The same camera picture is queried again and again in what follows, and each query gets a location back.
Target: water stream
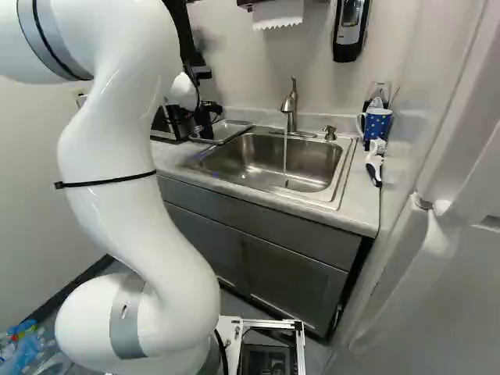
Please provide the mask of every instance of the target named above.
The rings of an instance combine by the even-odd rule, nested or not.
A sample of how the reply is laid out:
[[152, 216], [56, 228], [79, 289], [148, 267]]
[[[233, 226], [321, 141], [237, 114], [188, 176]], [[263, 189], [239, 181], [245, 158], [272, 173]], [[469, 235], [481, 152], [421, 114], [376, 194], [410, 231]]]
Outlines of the water stream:
[[283, 178], [284, 186], [288, 188], [287, 179], [287, 146], [288, 146], [288, 127], [284, 127], [284, 150], [283, 150]]

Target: gray cabinet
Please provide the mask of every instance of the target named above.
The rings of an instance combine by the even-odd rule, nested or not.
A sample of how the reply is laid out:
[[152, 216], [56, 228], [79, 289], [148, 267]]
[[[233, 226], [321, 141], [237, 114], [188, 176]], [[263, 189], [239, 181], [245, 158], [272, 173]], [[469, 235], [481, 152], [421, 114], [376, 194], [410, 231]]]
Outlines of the gray cabinet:
[[174, 223], [217, 276], [324, 336], [347, 273], [196, 213], [166, 203]]
[[361, 236], [251, 202], [158, 177], [163, 200], [294, 252], [349, 271]]

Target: sink basin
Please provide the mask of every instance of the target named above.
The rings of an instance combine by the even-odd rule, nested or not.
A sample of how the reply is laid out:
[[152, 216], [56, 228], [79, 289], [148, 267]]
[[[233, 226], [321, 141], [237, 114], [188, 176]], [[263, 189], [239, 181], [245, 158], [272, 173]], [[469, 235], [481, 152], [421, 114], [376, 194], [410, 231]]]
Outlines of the sink basin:
[[185, 166], [220, 180], [308, 202], [332, 202], [340, 196], [338, 208], [341, 191], [337, 190], [341, 180], [345, 185], [346, 160], [350, 164], [354, 153], [352, 139], [327, 142], [321, 137], [288, 137], [284, 174], [284, 136], [272, 130], [255, 127], [225, 145], [201, 152]]

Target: robotic arm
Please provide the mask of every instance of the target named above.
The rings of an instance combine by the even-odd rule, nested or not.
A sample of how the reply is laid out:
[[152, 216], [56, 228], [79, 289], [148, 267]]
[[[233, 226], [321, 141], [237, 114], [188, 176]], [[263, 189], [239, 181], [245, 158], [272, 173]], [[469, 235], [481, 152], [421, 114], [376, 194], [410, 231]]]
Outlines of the robotic arm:
[[159, 0], [4, 0], [0, 25], [3, 75], [29, 84], [93, 78], [59, 139], [57, 187], [84, 230], [140, 275], [75, 290], [56, 321], [61, 349], [97, 371], [196, 374], [213, 343], [219, 285], [163, 208], [149, 140], [163, 98], [191, 90], [176, 79], [172, 15]]

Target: polka dot mug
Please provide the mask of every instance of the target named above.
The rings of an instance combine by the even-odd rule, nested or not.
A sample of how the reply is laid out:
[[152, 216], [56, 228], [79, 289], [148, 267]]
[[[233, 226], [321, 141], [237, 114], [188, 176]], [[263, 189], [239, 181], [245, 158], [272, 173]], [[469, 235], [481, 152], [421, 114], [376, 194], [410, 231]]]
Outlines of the polka dot mug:
[[[365, 129], [361, 129], [361, 118], [365, 118]], [[387, 140], [389, 126], [391, 125], [392, 111], [383, 108], [368, 108], [366, 113], [358, 115], [356, 123], [359, 134], [365, 141], [382, 138]]]

